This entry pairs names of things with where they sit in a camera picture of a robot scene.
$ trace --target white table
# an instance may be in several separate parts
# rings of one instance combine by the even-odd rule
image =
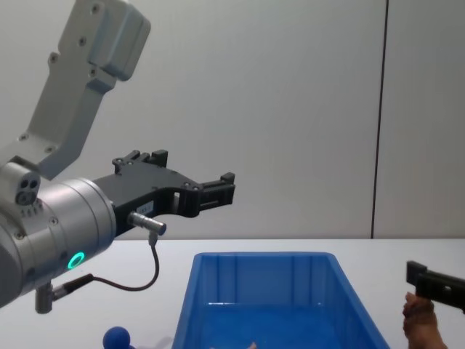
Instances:
[[[348,279],[391,348],[407,348],[402,325],[405,262],[465,277],[465,240],[218,240],[160,241],[161,274],[145,292],[123,292],[99,283],[56,302],[45,316],[34,311],[33,292],[0,309],[0,348],[102,347],[112,326],[126,327],[132,345],[167,349],[177,327],[193,257],[199,252],[324,251],[336,255]],[[55,285],[93,273],[139,286],[153,274],[146,241],[117,241],[108,251],[54,281]],[[462,348],[465,316],[437,305],[442,335],[449,348]]]

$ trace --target black cable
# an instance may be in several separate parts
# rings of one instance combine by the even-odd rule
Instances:
[[[73,293],[77,289],[80,289],[81,287],[86,286],[92,281],[102,282],[104,284],[107,284],[108,286],[112,286],[117,289],[122,289],[123,291],[128,291],[128,292],[145,291],[157,281],[158,274],[160,273],[160,262],[158,260],[157,251],[155,250],[156,240],[151,241],[151,242],[153,242],[153,244],[150,245],[150,249],[152,250],[153,259],[155,261],[155,274],[153,275],[152,280],[150,280],[148,284],[141,286],[141,287],[129,287],[129,286],[123,286],[123,285],[117,284],[116,282],[109,281],[105,278],[98,278],[98,277],[93,276],[92,274],[87,274],[80,278],[77,278],[76,280],[67,282],[66,284],[63,284],[62,286],[54,289],[53,300],[54,301],[59,300],[69,295],[70,293]]]
[[[376,189],[378,187],[379,141],[381,136],[381,114],[383,112],[384,68],[386,65],[387,21],[389,18],[389,0],[386,0],[386,13],[384,14],[384,40],[383,59],[381,62],[381,86],[379,89],[378,130],[376,134],[375,175],[373,183],[373,205],[371,210],[371,238],[375,235]]]
[[[160,262],[158,260],[158,255],[157,255],[157,251],[155,250],[155,246],[151,246],[150,249],[152,250],[153,259],[155,260],[155,274],[153,275],[152,280],[150,280],[150,282],[146,284],[145,286],[141,286],[141,287],[123,286],[123,285],[117,284],[116,282],[112,282],[107,279],[98,278],[95,276],[92,278],[92,280],[99,281],[109,286],[115,287],[117,289],[122,289],[123,291],[128,291],[128,292],[138,292],[138,291],[145,291],[146,289],[149,289],[157,281],[158,274],[160,273]]]

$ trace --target blue plastic bin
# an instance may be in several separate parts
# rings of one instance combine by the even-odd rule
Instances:
[[[173,349],[385,349],[327,253],[195,256]]]

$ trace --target finger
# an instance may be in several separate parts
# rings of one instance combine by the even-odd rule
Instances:
[[[431,300],[418,297],[418,300],[413,304],[413,308],[415,308],[416,311],[432,313],[434,311],[434,304]]]
[[[406,318],[410,318],[411,316],[417,316],[421,314],[433,314],[434,313],[434,305],[432,302],[426,302],[424,304],[414,304],[412,306],[405,307],[402,314]]]
[[[408,313],[410,313],[414,308],[417,308],[418,304],[416,302],[407,302],[404,304],[403,308],[403,314],[406,316]]]
[[[403,330],[404,330],[405,336],[408,337],[410,335],[411,328],[412,328],[412,321],[410,319],[406,318],[404,320],[404,325],[403,325]]]
[[[407,292],[407,294],[405,295],[405,300],[407,302],[413,302],[415,299],[416,299],[416,295],[414,295],[411,292]]]

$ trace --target screw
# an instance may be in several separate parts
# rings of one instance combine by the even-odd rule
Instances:
[[[56,217],[51,217],[49,219],[49,222],[51,225],[57,225],[58,224],[58,219]]]
[[[82,46],[85,46],[86,43],[87,43],[86,37],[85,37],[85,36],[81,36],[81,38],[79,38],[78,45],[82,47]]]
[[[99,10],[100,10],[100,6],[98,4],[95,4],[94,6],[92,6],[90,13],[95,15],[97,12],[99,12]]]
[[[15,238],[17,238],[18,240],[23,240],[24,239],[24,234],[23,233],[16,233]]]
[[[55,52],[50,54],[49,62],[50,63],[56,63],[58,61],[58,54]]]

